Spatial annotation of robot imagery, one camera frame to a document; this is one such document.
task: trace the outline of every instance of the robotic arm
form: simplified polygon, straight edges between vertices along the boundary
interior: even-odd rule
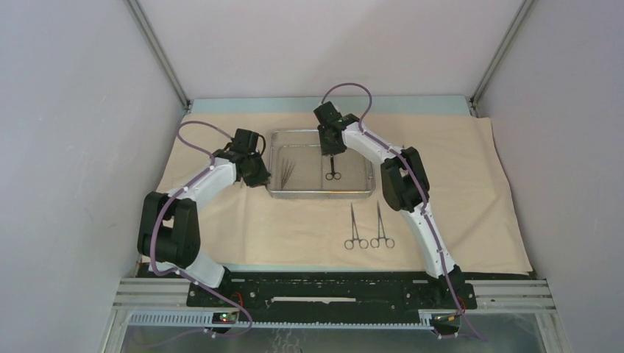
[[[207,166],[210,172],[190,188],[184,187],[184,191],[171,203],[164,221],[173,219],[173,225],[169,227],[161,223],[157,234],[155,256],[159,269],[182,268],[208,287],[217,288],[221,284],[226,269],[199,250],[198,210],[241,178],[251,188],[269,183],[271,174],[266,170],[261,154],[256,151],[259,136],[257,132],[237,129],[232,142],[214,152],[215,163]],[[149,256],[157,215],[178,190],[173,188],[168,193],[154,191],[146,196],[137,242],[141,254]]]
[[[431,214],[431,205],[424,203],[412,178],[407,174],[400,158],[393,152],[400,151],[400,155],[408,161],[412,172],[420,181],[425,197],[428,198],[429,181],[422,165],[418,151],[414,147],[401,149],[392,146],[373,132],[362,130],[358,125],[359,119],[353,114],[342,116],[331,102],[326,102],[314,110],[320,125],[319,139],[323,155],[339,154],[351,148],[381,168],[381,184],[383,197],[395,211],[401,213],[418,240],[425,255],[425,271],[430,276],[441,279],[444,273],[453,273],[457,277],[461,272],[450,256],[440,237],[436,222]]]

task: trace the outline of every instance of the aluminum frame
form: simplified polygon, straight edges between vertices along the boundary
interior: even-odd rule
[[[414,283],[426,282],[415,280]],[[555,302],[544,280],[468,280],[475,289],[477,309],[470,314],[534,314],[547,353],[571,352],[567,345]],[[186,279],[121,280],[113,302],[107,328],[100,347],[101,353],[120,352],[127,328],[130,326],[206,327],[213,313],[223,312],[222,307],[187,307],[190,282]],[[454,313],[454,310],[419,310],[420,325],[402,324],[302,324],[256,322],[260,328],[331,328],[331,329],[432,329],[429,319],[433,315]]]

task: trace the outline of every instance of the scissors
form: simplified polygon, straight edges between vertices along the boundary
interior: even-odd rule
[[[348,239],[344,242],[344,248],[346,250],[353,250],[356,241],[358,242],[360,249],[367,249],[369,247],[369,242],[366,239],[360,239],[358,226],[355,224],[355,213],[353,212],[353,204],[351,204],[351,239]]]
[[[340,174],[339,172],[336,171],[336,167],[333,164],[333,156],[330,157],[330,164],[331,164],[332,171],[331,171],[331,173],[325,174],[325,179],[327,179],[327,180],[340,180],[340,178],[342,178],[342,174]]]
[[[377,237],[371,239],[371,247],[374,249],[378,248],[379,245],[381,245],[382,239],[385,240],[386,248],[394,248],[394,239],[386,237],[386,231],[383,228],[383,221],[381,221],[381,209],[379,207],[379,201],[377,201]]]

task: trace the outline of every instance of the metal bracket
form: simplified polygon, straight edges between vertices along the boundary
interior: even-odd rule
[[[492,81],[496,70],[498,69],[500,63],[503,61],[503,58],[511,48],[511,45],[516,39],[516,36],[522,28],[522,25],[525,23],[526,19],[531,13],[531,9],[535,5],[535,3],[537,3],[537,0],[524,0],[522,2],[520,8],[518,8],[518,12],[514,17],[514,20],[511,22],[511,25],[509,25],[507,32],[503,36],[503,40],[500,42],[498,49],[496,49],[496,53],[490,61],[486,72],[483,74],[483,77],[477,85],[475,92],[472,94],[470,101],[472,102],[472,106],[475,108],[475,113],[477,114],[477,117],[478,112],[476,110],[479,102],[483,98],[483,95],[485,94],[490,82]]]
[[[147,42],[149,48],[152,50],[154,58],[156,59],[156,61],[158,61],[158,64],[163,69],[165,75],[169,79],[169,83],[171,84],[171,87],[175,90],[177,98],[182,104],[182,108],[190,112],[191,101],[186,96],[186,93],[184,93],[182,85],[180,84],[180,81],[175,74],[174,68],[173,66],[171,66],[169,59],[165,55],[163,47],[160,45],[160,42],[158,41],[158,38],[156,37],[152,26],[149,24],[149,20],[147,19],[147,16],[145,15],[141,4],[139,4],[139,0],[124,0],[124,2],[128,6],[130,15],[132,15],[132,17],[135,19],[141,33],[143,33],[143,37],[145,38],[145,41]]]

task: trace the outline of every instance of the gray wall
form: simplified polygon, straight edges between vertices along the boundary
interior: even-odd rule
[[[0,1],[0,352],[96,351],[180,115],[123,1]]]
[[[191,98],[247,98],[469,95],[522,0],[141,3]]]
[[[540,1],[481,113],[575,352],[622,351],[624,2]]]

